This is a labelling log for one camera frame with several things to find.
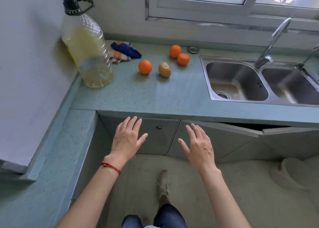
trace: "beige shoe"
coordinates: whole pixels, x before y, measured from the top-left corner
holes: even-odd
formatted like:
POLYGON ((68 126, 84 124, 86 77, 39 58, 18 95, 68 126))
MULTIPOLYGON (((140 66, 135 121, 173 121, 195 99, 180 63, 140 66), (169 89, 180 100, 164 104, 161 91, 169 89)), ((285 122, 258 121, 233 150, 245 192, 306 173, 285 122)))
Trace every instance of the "beige shoe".
POLYGON ((167 170, 162 170, 158 176, 158 185, 159 185, 159 199, 162 195, 168 197, 168 187, 169 187, 169 175, 167 170))

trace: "bottle handle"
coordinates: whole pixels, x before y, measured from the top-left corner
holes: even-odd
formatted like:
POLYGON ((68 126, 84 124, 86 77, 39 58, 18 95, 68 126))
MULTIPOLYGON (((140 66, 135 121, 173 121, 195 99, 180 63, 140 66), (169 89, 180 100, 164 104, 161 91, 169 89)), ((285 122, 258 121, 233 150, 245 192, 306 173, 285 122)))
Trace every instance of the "bottle handle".
POLYGON ((86 10, 84 10, 84 11, 81 10, 82 14, 84 14, 85 12, 90 10, 91 8, 95 7, 95 4, 94 4, 93 0, 77 0, 77 2, 79 2, 79 1, 89 2, 91 4, 91 6, 88 7, 86 10))

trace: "yellow liquid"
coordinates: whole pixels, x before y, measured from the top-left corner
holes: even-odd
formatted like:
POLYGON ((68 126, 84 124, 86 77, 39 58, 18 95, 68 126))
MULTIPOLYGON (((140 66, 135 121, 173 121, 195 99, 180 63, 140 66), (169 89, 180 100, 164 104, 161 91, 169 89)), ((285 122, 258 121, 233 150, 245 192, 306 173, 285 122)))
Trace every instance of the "yellow liquid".
POLYGON ((86 28, 76 28, 66 34, 63 41, 87 86, 103 87, 113 81, 114 73, 100 35, 86 28))

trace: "drain cover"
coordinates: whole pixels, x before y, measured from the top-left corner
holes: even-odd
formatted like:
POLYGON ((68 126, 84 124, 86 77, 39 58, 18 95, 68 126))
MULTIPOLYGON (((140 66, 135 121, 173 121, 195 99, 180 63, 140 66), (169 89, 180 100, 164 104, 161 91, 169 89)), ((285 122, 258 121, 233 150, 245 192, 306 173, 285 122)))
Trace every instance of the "drain cover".
POLYGON ((217 92, 216 93, 219 97, 222 97, 224 99, 230 99, 230 97, 226 94, 226 93, 223 93, 223 92, 217 92))

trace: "red string bracelet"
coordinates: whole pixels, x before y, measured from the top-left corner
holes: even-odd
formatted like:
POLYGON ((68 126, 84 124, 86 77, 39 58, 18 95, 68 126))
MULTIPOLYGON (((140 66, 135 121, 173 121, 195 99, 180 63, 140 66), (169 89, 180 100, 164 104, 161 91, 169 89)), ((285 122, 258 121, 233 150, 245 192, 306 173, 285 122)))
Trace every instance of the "red string bracelet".
POLYGON ((122 173, 120 170, 118 170, 116 167, 112 166, 108 162, 102 161, 100 165, 114 169, 115 171, 117 171, 119 173, 119 175, 122 173))

